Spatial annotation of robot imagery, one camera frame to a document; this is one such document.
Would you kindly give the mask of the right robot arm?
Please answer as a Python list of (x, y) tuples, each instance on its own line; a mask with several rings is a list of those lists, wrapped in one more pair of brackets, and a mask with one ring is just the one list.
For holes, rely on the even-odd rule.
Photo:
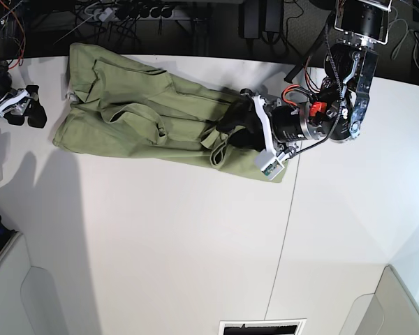
[(26, 5), (26, 1), (0, 1), (0, 118), (13, 126), (44, 128), (47, 115), (39, 100), (39, 86), (18, 88), (11, 75), (24, 63)]

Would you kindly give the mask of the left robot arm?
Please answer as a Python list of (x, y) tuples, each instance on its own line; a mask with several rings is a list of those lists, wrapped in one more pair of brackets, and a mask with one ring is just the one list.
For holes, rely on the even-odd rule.
[(281, 97), (248, 89), (216, 125), (235, 147), (254, 149), (269, 163), (303, 153), (297, 143), (356, 139), (369, 105), (378, 54), (388, 42), (390, 1), (336, 1), (323, 30), (285, 77)]

